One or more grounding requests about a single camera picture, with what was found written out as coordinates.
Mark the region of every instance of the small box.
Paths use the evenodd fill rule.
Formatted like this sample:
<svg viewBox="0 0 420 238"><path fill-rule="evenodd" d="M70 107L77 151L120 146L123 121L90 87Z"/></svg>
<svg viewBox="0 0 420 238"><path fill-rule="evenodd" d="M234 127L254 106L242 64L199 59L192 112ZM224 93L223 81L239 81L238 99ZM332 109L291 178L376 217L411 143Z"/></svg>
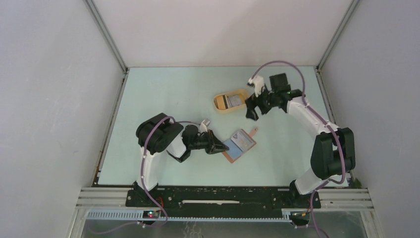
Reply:
<svg viewBox="0 0 420 238"><path fill-rule="evenodd" d="M218 113L226 114L246 108L245 100L249 98L246 89L238 89L216 95L213 99L214 108Z"/></svg>

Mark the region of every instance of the white clip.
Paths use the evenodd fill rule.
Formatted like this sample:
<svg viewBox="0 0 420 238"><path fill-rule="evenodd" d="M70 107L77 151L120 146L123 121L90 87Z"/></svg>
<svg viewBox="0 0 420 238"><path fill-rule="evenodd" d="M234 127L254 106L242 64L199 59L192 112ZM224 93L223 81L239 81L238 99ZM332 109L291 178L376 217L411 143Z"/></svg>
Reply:
<svg viewBox="0 0 420 238"><path fill-rule="evenodd" d="M209 125L210 125L210 120L209 119L204 119L200 124L199 132L200 133L207 132L207 127Z"/></svg>

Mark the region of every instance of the table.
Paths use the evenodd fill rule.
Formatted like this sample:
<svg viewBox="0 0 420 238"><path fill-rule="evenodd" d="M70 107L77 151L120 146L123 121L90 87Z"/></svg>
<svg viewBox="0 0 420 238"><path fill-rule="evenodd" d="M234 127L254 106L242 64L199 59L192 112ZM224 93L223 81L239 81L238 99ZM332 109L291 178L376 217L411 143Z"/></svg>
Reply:
<svg viewBox="0 0 420 238"><path fill-rule="evenodd" d="M210 119L221 141L238 129L259 130L250 151L231 164L222 154L207 155L195 150L183 163L166 153L160 185L198 186L288 186L310 167L314 139L282 109L272 109L253 121L245 118L246 109L221 115L213 106L215 95L246 88L257 67L153 67L130 68L128 79L105 153L98 184L130 185L140 171L141 152L135 135L145 120L165 113L176 120L201 122ZM306 80L310 104L327 118L324 101L312 66L299 67ZM302 88L301 78L288 66L269 66L259 75L269 84L269 76L286 73L292 89ZM348 186L330 184L331 186Z"/></svg>

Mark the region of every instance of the glass panel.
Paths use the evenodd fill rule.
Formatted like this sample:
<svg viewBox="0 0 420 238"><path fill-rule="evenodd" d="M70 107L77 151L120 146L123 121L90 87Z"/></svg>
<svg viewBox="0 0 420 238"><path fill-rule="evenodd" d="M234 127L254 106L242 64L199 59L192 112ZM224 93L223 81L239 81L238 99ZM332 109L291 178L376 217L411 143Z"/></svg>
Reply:
<svg viewBox="0 0 420 238"><path fill-rule="evenodd" d="M359 212L316 213L316 222L331 238L366 238ZM289 223L254 222L168 222L162 227L145 228L133 224L113 232L95 235L87 230L106 232L127 221L87 220L84 238L316 238L315 229L294 229Z"/></svg>

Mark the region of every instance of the metal frame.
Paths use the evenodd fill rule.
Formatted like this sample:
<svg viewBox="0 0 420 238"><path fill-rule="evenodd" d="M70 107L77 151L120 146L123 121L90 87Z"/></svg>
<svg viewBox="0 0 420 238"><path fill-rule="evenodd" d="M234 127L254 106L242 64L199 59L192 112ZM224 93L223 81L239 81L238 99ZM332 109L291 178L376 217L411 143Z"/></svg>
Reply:
<svg viewBox="0 0 420 238"><path fill-rule="evenodd" d="M102 19L101 15L99 14L98 8L96 7L93 0L84 0L86 7L88 8L89 12L91 13L96 25L99 28L99 31L103 35L106 43L110 47L112 53L115 56L115 59L118 61L119 66L121 67L122 71L124 73L127 72L128 68L122 59L122 56L114 42L114 40L111 37L111 34L108 31L108 28L106 27L104 20Z"/></svg>
<svg viewBox="0 0 420 238"><path fill-rule="evenodd" d="M126 207L125 201L130 188L121 187L85 187L81 190L76 203L68 238L80 238L86 220L148 220L141 218L143 211L157 207ZM376 215L367 189L326 188L319 191L320 212L359 211L363 218L368 238L381 238ZM283 219L218 219L218 218L180 218L169 217L170 221L221 221L221 222L291 222L289 215L306 209L282 209Z"/></svg>
<svg viewBox="0 0 420 238"><path fill-rule="evenodd" d="M101 171L103 164L103 158L105 157L106 149L108 147L110 135L112 132L113 125L115 123L115 117L118 112L118 108L122 98L122 92L124 90L127 77L128 69L122 59L118 48L115 45L107 27L105 26L101 15L98 12L96 5L93 0L84 0L87 8L91 12L99 30L104 36L105 41L111 48L115 58L117 59L121 69L125 73L121 87L116 98L115 107L110 118L107 133L104 138L104 146L102 152L98 158L97 172L94 174L92 184L95 185L95 179L98 177L98 173ZM330 121L335 122L334 113L330 104L328 94L325 89L325 85L322 80L320 70L323 68L327 61L332 49L334 48L337 40L342 34L345 26L347 25L350 17L354 13L360 0L353 0L339 24L330 44L328 45L325 53L323 54L319 64L315 67L315 73L318 80L318 84L321 90L321 94L327 109L328 117ZM130 190L128 187L85 187L81 189L79 199L77 201L71 223L67 232L67 238L80 238L82 236L83 227L87 219L102 219L102 220L138 220L139 214L142 214L145 210L154 210L156 207L125 207L127 191ZM383 234L380 229L379 222L373 203L370 199L370 195L367 189L350 189L350 188L326 188L319 191L319 197L321 201L321 208L315 209L321 212L333 212L333 211L359 211L362 216L362 220L365 226L365 230L368 238L382 238ZM289 215L293 212L301 212L305 209L282 209L283 219L245 219L247 222L290 222ZM171 217L171 221L242 221L243 219L201 219L201 218L176 218Z"/></svg>
<svg viewBox="0 0 420 238"><path fill-rule="evenodd" d="M101 174L102 165L104 164L104 158L106 155L106 151L108 149L109 140L111 139L112 129L114 128L115 119L118 114L119 105L121 104L122 93L124 92L125 85L127 84L128 73L130 70L127 70L123 76L121 86L118 90L117 98L115 99L114 109L112 111L111 117L109 119L108 128L106 129L106 134L103 140L103 147L100 151L99 157L96 162L96 169L92 176L91 184L96 185L98 183L99 175Z"/></svg>
<svg viewBox="0 0 420 238"><path fill-rule="evenodd" d="M356 10L357 6L359 5L361 0L352 0L350 3L349 8L347 9L346 13L343 16L343 19L341 20L340 24L338 25L337 30L335 31L330 43L328 44L327 49L325 50L324 54L321 57L321 60L318 63L318 69L322 70L322 68L325 65L325 62L327 61L332 49L334 48L335 44L337 43L338 39L341 36L341 33L343 33L344 28L346 27L347 23L349 22L350 18L352 17L354 11Z"/></svg>

